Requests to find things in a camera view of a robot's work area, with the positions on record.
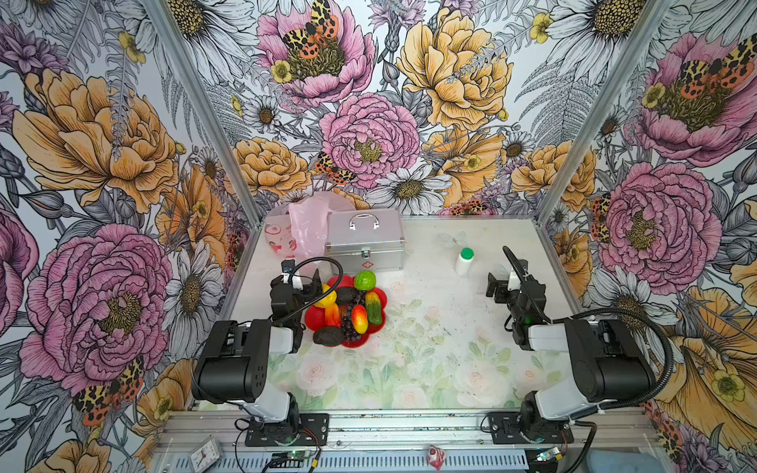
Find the dark avocado bottom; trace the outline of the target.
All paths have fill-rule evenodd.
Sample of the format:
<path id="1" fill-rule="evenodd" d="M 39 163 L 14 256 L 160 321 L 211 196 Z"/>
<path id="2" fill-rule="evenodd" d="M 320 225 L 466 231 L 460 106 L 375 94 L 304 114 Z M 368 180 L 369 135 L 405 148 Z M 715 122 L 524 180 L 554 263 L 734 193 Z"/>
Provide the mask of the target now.
<path id="1" fill-rule="evenodd" d="M 344 339 L 344 332 L 338 326 L 325 326 L 313 333 L 313 343 L 326 347 L 339 346 Z"/>

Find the red flower-shaped plate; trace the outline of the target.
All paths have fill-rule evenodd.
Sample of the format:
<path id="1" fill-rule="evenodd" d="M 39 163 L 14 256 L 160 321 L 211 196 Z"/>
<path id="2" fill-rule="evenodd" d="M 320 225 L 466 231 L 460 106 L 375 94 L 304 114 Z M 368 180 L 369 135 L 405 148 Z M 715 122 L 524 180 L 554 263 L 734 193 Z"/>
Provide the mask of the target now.
<path id="1" fill-rule="evenodd" d="M 378 286 L 374 272 L 333 276 L 323 286 L 324 294 L 329 290 L 323 302 L 306 311 L 305 324 L 313 333 L 313 343 L 355 349 L 386 325 L 388 296 Z"/>

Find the red yellow mango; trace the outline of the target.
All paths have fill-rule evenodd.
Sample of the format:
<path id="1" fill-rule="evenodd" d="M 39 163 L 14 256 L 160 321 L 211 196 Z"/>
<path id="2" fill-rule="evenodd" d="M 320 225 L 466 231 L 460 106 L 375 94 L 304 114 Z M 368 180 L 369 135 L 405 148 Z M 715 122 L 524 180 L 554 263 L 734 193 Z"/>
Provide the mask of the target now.
<path id="1" fill-rule="evenodd" d="M 357 334 L 363 335 L 368 331 L 368 311 L 363 305 L 355 305 L 355 307 L 353 307 L 351 313 L 351 321 L 352 326 Z"/>

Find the pink plastic bag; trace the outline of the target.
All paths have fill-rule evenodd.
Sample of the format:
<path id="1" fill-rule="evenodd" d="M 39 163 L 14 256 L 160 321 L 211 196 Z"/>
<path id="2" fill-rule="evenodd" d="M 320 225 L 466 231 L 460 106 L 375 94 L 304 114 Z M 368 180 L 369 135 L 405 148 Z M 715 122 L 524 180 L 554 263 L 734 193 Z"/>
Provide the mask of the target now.
<path id="1" fill-rule="evenodd" d="M 328 216 L 355 209 L 346 197 L 319 191 L 271 210 L 264 220 L 263 237 L 276 259 L 273 269 L 280 270 L 284 260 L 301 262 L 309 257 L 323 256 Z"/>

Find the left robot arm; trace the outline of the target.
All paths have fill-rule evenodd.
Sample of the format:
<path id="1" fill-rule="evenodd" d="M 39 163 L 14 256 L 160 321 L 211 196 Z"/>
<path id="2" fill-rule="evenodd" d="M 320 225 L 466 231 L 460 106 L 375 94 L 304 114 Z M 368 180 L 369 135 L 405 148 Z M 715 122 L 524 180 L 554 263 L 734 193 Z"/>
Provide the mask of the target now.
<path id="1" fill-rule="evenodd" d="M 296 354 L 305 325 L 300 309 L 321 295 L 315 275 L 301 282 L 281 275 L 271 282 L 271 318 L 213 324 L 192 372 L 195 399 L 237 406 L 250 417 L 248 447 L 303 445 L 305 426 L 293 394 L 267 380 L 269 357 Z"/>

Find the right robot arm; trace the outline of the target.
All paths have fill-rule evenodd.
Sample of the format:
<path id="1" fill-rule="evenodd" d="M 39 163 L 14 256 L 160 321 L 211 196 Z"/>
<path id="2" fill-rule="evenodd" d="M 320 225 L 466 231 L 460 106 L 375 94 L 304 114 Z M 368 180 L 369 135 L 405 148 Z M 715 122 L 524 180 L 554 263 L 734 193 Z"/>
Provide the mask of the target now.
<path id="1" fill-rule="evenodd" d="M 605 403 L 629 401 L 651 390 L 656 377 L 635 339 L 618 319 L 568 317 L 543 312 L 546 286 L 532 276 L 509 280 L 487 275 L 486 296 L 510 311 L 505 322 L 518 348 L 568 356 L 563 380 L 528 392 L 518 411 L 491 412 L 483 423 L 496 445 L 571 443 L 571 427 Z"/>

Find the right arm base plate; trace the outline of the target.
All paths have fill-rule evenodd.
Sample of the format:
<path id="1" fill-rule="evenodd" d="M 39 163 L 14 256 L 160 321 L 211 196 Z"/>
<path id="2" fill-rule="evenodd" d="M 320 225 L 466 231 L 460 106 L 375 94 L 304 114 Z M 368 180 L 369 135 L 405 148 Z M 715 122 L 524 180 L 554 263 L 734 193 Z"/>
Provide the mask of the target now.
<path id="1" fill-rule="evenodd" d="M 528 420 L 516 411 L 488 413 L 484 426 L 494 445 L 569 445 L 575 441 L 567 423 L 538 416 Z"/>

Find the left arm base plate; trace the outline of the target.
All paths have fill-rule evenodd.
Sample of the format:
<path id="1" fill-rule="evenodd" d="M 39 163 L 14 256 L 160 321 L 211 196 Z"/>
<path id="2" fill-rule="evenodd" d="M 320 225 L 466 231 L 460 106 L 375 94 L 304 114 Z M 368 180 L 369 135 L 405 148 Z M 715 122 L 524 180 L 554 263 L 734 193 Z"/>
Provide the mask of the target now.
<path id="1" fill-rule="evenodd" d="M 279 423 L 253 423 L 244 437 L 246 447 L 325 447 L 330 416 L 306 413 Z"/>

